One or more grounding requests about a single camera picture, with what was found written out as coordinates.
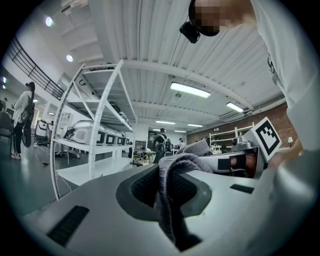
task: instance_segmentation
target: railing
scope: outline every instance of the railing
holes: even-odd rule
[[[7,49],[7,54],[11,60],[30,77],[35,83],[41,86],[58,100],[61,99],[64,90],[61,89],[44,73],[40,67],[30,58],[15,37]]]

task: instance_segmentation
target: white sneaker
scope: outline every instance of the white sneaker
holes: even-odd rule
[[[11,154],[11,157],[13,159],[21,160],[21,154],[18,154],[18,153]]]

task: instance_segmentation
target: gray floor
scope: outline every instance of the gray floor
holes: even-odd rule
[[[21,146],[22,160],[9,159],[10,149],[6,138],[0,141],[0,185],[9,202],[19,216],[34,216],[45,206],[56,200],[50,165],[50,155],[31,145],[29,148]],[[96,160],[110,157],[110,154],[100,154]],[[88,155],[81,154],[80,159],[56,158],[59,168],[81,165],[88,162]],[[77,185],[67,182],[71,189]],[[67,194],[70,189],[58,176],[58,187],[61,194]]]

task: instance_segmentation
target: fluorescent light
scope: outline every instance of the fluorescent light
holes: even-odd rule
[[[233,104],[233,103],[231,103],[231,102],[229,102],[229,103],[227,104],[227,107],[229,107],[229,108],[231,108],[231,109],[233,109],[233,110],[235,110],[235,111],[238,111],[238,112],[240,112],[240,113],[242,113],[242,112],[244,111],[242,108],[236,106],[235,104]]]
[[[165,122],[165,121],[156,121],[156,123],[167,124],[167,125],[175,125],[176,124],[175,122]]]
[[[45,19],[45,24],[46,24],[48,27],[50,27],[50,26],[52,25],[52,18],[51,18],[51,17],[47,17],[47,18]]]
[[[73,61],[74,61],[74,58],[73,58],[71,55],[67,55],[67,56],[66,56],[66,60],[67,60],[68,62],[73,62]]]
[[[203,125],[198,125],[198,124],[191,124],[189,123],[188,126],[193,126],[193,127],[204,127]]]
[[[208,98],[211,95],[210,92],[207,92],[207,91],[204,91],[204,90],[200,90],[200,89],[188,86],[188,85],[183,85],[183,84],[180,84],[180,83],[176,83],[176,82],[173,82],[171,84],[170,88],[172,90],[175,90],[175,91],[184,92],[184,93],[187,93],[187,94],[193,94],[193,95],[197,95],[197,96],[200,96],[200,97],[203,97],[203,98]]]

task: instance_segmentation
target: ceiling light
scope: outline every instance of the ceiling light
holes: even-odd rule
[[[68,62],[73,62],[73,61],[74,61],[74,58],[72,58],[71,55],[67,55],[67,56],[66,56],[66,60],[67,60]]]
[[[171,84],[170,88],[172,90],[175,90],[175,91],[184,92],[184,93],[187,93],[187,94],[193,94],[193,95],[197,95],[197,96],[200,96],[200,97],[203,97],[203,98],[208,98],[211,95],[210,92],[207,92],[207,91],[204,91],[204,90],[200,90],[200,89],[188,86],[188,85],[183,85],[183,84],[180,84],[180,83],[176,83],[176,82],[173,82]]]
[[[50,27],[50,26],[52,25],[52,18],[51,18],[51,17],[47,17],[47,18],[45,19],[45,24],[46,24],[48,27]]]
[[[203,125],[198,125],[198,124],[188,124],[188,126],[193,126],[193,127],[204,127]]]
[[[167,124],[167,125],[175,125],[176,124],[175,122],[165,122],[165,121],[156,121],[156,123]]]
[[[240,113],[242,113],[242,112],[244,111],[242,108],[236,106],[235,104],[233,104],[233,103],[231,103],[231,102],[229,102],[229,103],[227,104],[227,106],[228,106],[229,108],[235,110],[235,111],[240,112]]]

